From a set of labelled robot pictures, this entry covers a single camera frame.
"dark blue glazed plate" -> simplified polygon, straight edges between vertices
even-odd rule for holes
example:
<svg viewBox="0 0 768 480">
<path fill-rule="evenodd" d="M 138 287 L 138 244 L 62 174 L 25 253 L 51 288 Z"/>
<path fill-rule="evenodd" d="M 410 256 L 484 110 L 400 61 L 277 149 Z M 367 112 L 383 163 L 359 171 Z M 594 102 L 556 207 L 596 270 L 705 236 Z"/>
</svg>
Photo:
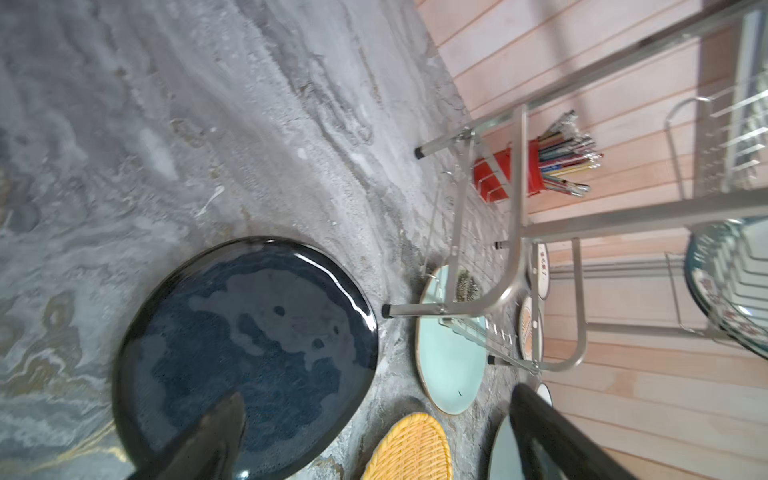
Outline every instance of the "dark blue glazed plate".
<svg viewBox="0 0 768 480">
<path fill-rule="evenodd" d="M 371 306 L 326 254 L 234 240 L 187 261 L 139 309 L 115 365 L 115 424 L 143 465 L 235 389 L 247 416 L 235 477 L 285 478 L 352 418 L 378 355 Z"/>
</svg>

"dish rack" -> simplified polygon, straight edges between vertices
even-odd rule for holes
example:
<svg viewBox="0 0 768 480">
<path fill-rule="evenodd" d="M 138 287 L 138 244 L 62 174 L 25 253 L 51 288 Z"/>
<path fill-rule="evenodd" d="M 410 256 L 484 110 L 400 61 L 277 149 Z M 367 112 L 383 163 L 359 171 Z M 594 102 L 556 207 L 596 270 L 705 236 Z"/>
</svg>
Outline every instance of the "dish rack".
<svg viewBox="0 0 768 480">
<path fill-rule="evenodd" d="M 724 222 L 729 219 L 740 219 L 768 215 L 768 188 L 748 188 L 748 178 L 755 164 L 750 164 L 753 158 L 748 158 L 749 152 L 743 152 L 758 143 L 744 147 L 744 141 L 758 138 L 768 131 L 758 114 L 751 114 L 745 107 L 750 104 L 762 104 L 768 92 L 762 90 L 759 98 L 750 100 L 749 94 L 731 96 L 736 103 L 727 107 L 727 111 L 713 110 L 707 117 L 712 121 L 714 130 L 707 136 L 705 155 L 697 158 L 694 165 L 694 195 L 686 198 L 684 195 L 682 174 L 677 163 L 674 142 L 670 138 L 670 149 L 674 157 L 674 166 L 678 184 L 680 185 L 680 200 L 665 204 L 635 207 L 600 214 L 553 220 L 543 223 L 530 223 L 526 214 L 525 199 L 527 197 L 527 166 L 528 166 L 528 112 L 536 107 L 547 104 L 565 94 L 583 88 L 594 81 L 614 74 L 624 68 L 652 57 L 662 51 L 679 45 L 694 37 L 709 34 L 722 26 L 744 21 L 745 25 L 750 15 L 762 15 L 761 0 L 723 0 L 701 12 L 671 25 L 638 43 L 626 47 L 600 61 L 563 77 L 545 88 L 524 97 L 518 103 L 503 108 L 483 118 L 471 121 L 464 127 L 437 138 L 415 149 L 416 158 L 423 158 L 447 147 L 458 147 L 458 167 L 450 172 L 457 185 L 455 198 L 452 235 L 448 255 L 448 283 L 446 291 L 455 292 L 459 272 L 459 257 L 462 252 L 462 236 L 466 231 L 463 222 L 467 216 L 468 194 L 472 182 L 472 167 L 475 165 L 475 153 L 484 159 L 496 179 L 500 183 L 508 200 L 507 239 L 497 242 L 487 242 L 485 245 L 495 245 L 506 249 L 503 261 L 503 271 L 493 287 L 488 289 L 479 299 L 469 302 L 456 302 L 453 298 L 444 303 L 424 304 L 385 304 L 382 316 L 385 318 L 408 316 L 439 316 L 442 324 L 466 338 L 485 346 L 494 356 L 512 365 L 537 373 L 542 370 L 563 371 L 578 365 L 587 351 L 587 331 L 603 331 L 613 333 L 630 333 L 655 336 L 692 336 L 719 340 L 731 338 L 727 331 L 721 329 L 717 315 L 705 329 L 691 329 L 682 325 L 680 328 L 659 326 L 634 326 L 611 323 L 588 323 L 584 311 L 584 268 L 581 260 L 581 239 L 605 237 L 625 233 L 636 233 L 649 230 L 663 230 L 691 226 L 695 233 L 702 226 L 714 222 Z M 744 49 L 744 32 L 742 37 Z M 737 72 L 735 90 L 743 91 L 740 79 L 748 78 Z M 701 103 L 714 107 L 718 98 L 694 98 L 684 102 Z M 674 114 L 682 108 L 678 105 L 667 118 L 667 125 Z M 727 118 L 730 122 L 724 127 L 718 127 L 718 121 Z M 511 123 L 511 180 L 508 180 L 499 167 L 493 152 L 483 141 L 481 135 L 502 124 Z M 753 130 L 745 131 L 753 125 Z M 728 140 L 717 143 L 719 136 L 727 135 Z M 533 248 L 538 243 L 570 241 L 573 253 L 575 304 L 577 323 L 577 342 L 574 353 L 568 359 L 560 362 L 543 361 L 541 354 L 541 324 L 533 322 L 533 360 L 515 358 L 515 340 L 513 330 L 499 318 L 502 307 L 512 300 L 517 292 L 527 285 L 525 271 L 530 264 L 531 275 L 536 277 L 536 256 Z M 723 286 L 731 281 L 730 278 L 719 280 Z M 538 296 L 538 282 L 531 282 L 533 297 L 531 317 L 538 318 L 541 308 Z M 485 328 L 467 319 L 485 317 Z"/>
</svg>

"metal dish rack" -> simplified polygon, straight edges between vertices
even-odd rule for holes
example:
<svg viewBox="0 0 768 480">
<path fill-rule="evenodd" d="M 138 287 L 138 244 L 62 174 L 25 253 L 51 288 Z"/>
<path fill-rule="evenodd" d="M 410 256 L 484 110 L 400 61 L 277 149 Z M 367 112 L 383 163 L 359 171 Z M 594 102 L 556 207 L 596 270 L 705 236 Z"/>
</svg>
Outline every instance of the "metal dish rack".
<svg viewBox="0 0 768 480">
<path fill-rule="evenodd" d="M 517 104 L 504 108 L 486 117 L 479 118 L 463 128 L 430 141 L 415 150 L 417 158 L 434 154 L 444 148 L 459 146 L 458 169 L 452 172 L 458 186 L 455 201 L 452 236 L 449 246 L 449 274 L 447 292 L 456 289 L 459 270 L 459 257 L 462 252 L 462 226 L 467 212 L 468 194 L 472 181 L 472 166 L 475 163 L 475 151 L 479 151 L 485 162 L 501 184 L 508 196 L 508 232 L 507 240 L 496 244 L 507 249 L 503 273 L 498 282 L 488 289 L 479 299 L 471 302 L 456 302 L 448 298 L 444 303 L 403 304 L 382 307 L 385 318 L 406 316 L 440 316 L 443 324 L 454 329 L 457 333 L 485 346 L 488 351 L 512 365 L 527 369 L 530 372 L 541 370 L 563 371 L 578 365 L 587 351 L 587 331 L 604 331 L 614 333 L 632 333 L 641 335 L 661 336 L 706 336 L 712 339 L 727 339 L 727 334 L 719 328 L 717 322 L 712 322 L 706 329 L 689 329 L 656 326 L 628 326 L 610 323 L 588 324 L 584 311 L 584 275 L 581 262 L 581 239 L 605 237 L 623 233 L 636 233 L 649 230 L 663 230 L 679 227 L 680 225 L 704 225 L 721 222 L 733 218 L 755 217 L 768 215 L 768 188 L 744 190 L 731 188 L 738 184 L 733 179 L 741 178 L 740 171 L 748 171 L 750 167 L 733 162 L 732 154 L 721 155 L 718 151 L 708 151 L 706 178 L 711 176 L 718 179 L 717 188 L 685 199 L 680 187 L 681 200 L 666 204 L 637 207 L 625 210 L 611 211 L 601 214 L 585 215 L 582 217 L 554 220 L 544 223 L 530 223 L 526 214 L 525 199 L 527 196 L 527 166 L 528 166 L 528 112 L 553 101 L 562 95 L 571 93 L 616 73 L 624 68 L 643 61 L 653 55 L 672 48 L 691 38 L 706 35 L 728 23 L 738 22 L 745 15 L 762 8 L 760 0 L 723 0 L 711 5 L 700 13 L 690 16 L 675 25 L 665 28 L 658 33 L 645 38 L 638 43 L 620 50 L 603 60 L 597 61 L 586 68 L 567 75 L 560 81 L 536 91 Z M 483 141 L 481 135 L 501 124 L 511 122 L 513 147 L 511 159 L 511 181 L 502 172 L 494 155 Z M 736 132 L 735 128 L 727 130 L 729 134 Z M 739 141 L 725 145 L 727 152 L 733 152 L 733 145 Z M 676 167 L 677 177 L 682 185 L 679 167 Z M 526 285 L 525 270 L 528 262 L 536 265 L 533 246 L 537 243 L 552 243 L 570 241 L 573 251 L 577 344 L 573 355 L 561 362 L 542 361 L 541 325 L 533 324 L 533 360 L 515 358 L 514 333 L 509 325 L 498 318 L 498 312 L 517 292 Z M 537 275 L 535 268 L 531 272 Z M 541 308 L 538 297 L 538 282 L 531 282 L 533 297 L 532 318 L 538 318 Z M 465 319 L 485 316 L 485 329 L 479 328 L 475 322 Z"/>
</svg>

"silver metal frame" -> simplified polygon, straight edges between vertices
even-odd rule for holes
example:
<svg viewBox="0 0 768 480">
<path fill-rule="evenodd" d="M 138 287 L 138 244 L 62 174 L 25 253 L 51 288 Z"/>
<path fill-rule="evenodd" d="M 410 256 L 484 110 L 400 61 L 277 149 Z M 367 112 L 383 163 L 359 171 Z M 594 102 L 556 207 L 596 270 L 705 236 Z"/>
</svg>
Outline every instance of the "silver metal frame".
<svg viewBox="0 0 768 480">
<path fill-rule="evenodd" d="M 574 259 L 574 280 L 576 286 L 576 321 L 577 346 L 574 354 L 557 363 L 541 362 L 541 344 L 538 339 L 538 327 L 534 328 L 533 360 L 513 359 L 504 352 L 493 351 L 507 362 L 533 372 L 539 370 L 561 371 L 578 365 L 587 351 L 587 329 L 595 331 L 622 331 L 622 333 L 670 333 L 680 335 L 680 330 L 674 333 L 660 330 L 659 327 L 642 326 L 612 326 L 591 324 L 588 326 L 584 312 L 584 279 L 581 265 L 580 238 L 602 237 L 622 233 L 633 233 L 646 230 L 662 230 L 665 228 L 692 225 L 695 223 L 726 220 L 733 217 L 749 217 L 768 214 L 768 188 L 752 191 L 737 191 L 728 194 L 713 194 L 692 200 L 682 200 L 649 207 L 630 208 L 611 211 L 602 214 L 586 215 L 583 217 L 555 220 L 544 223 L 528 224 L 525 199 L 527 197 L 527 168 L 528 168 L 528 112 L 533 108 L 546 104 L 562 95 L 576 91 L 596 80 L 636 64 L 646 58 L 656 55 L 668 48 L 687 41 L 693 37 L 710 33 L 727 22 L 733 22 L 743 17 L 747 12 L 761 5 L 763 0 L 723 0 L 711 7 L 665 28 L 658 33 L 645 38 L 638 43 L 620 50 L 600 61 L 567 75 L 560 81 L 542 88 L 520 100 L 511 107 L 504 108 L 493 114 L 479 118 L 466 124 L 463 128 L 437 138 L 416 149 L 417 157 L 433 154 L 452 144 L 461 142 L 470 152 L 461 166 L 463 177 L 459 180 L 459 195 L 454 216 L 453 238 L 449 256 L 448 290 L 456 283 L 458 276 L 458 252 L 461 247 L 462 218 L 468 195 L 468 185 L 472 175 L 472 152 L 478 147 L 485 162 L 508 195 L 510 205 L 508 239 L 500 244 L 508 248 L 504 273 L 499 282 L 485 295 L 471 302 L 457 303 L 449 296 L 444 303 L 424 303 L 410 305 L 384 305 L 382 314 L 385 318 L 395 316 L 449 316 L 453 318 L 451 325 L 460 323 L 462 318 L 487 316 L 504 306 L 525 283 L 527 254 L 534 252 L 531 248 L 536 243 L 550 243 L 570 240 Z M 507 180 L 495 157 L 482 140 L 481 134 L 501 124 L 512 123 L 513 146 L 511 159 L 511 179 Z M 531 282 L 534 290 L 532 318 L 537 319 L 539 298 L 536 290 L 538 282 Z M 694 335 L 683 331 L 683 334 Z"/>
</svg>

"white paint mark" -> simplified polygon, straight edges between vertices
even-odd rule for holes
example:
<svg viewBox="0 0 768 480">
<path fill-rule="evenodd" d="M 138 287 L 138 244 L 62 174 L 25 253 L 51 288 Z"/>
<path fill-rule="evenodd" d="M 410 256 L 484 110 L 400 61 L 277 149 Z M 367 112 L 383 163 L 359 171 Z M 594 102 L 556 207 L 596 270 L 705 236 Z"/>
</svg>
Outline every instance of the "white paint mark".
<svg viewBox="0 0 768 480">
<path fill-rule="evenodd" d="M 208 210 L 208 205 L 210 205 L 210 202 L 214 201 L 214 198 L 218 197 L 224 193 L 224 185 L 219 185 L 216 187 L 216 190 L 214 190 L 214 194 L 210 196 L 208 201 L 203 205 L 203 208 L 200 209 L 199 212 L 197 212 L 197 215 L 195 215 L 195 218 L 198 218 L 200 215 L 204 214 L 206 210 Z"/>
<path fill-rule="evenodd" d="M 151 167 L 168 180 L 178 180 L 174 157 L 170 150 L 156 133 L 149 128 L 143 128 L 139 132 L 139 141 L 144 147 L 144 159 L 149 161 Z"/>
</svg>

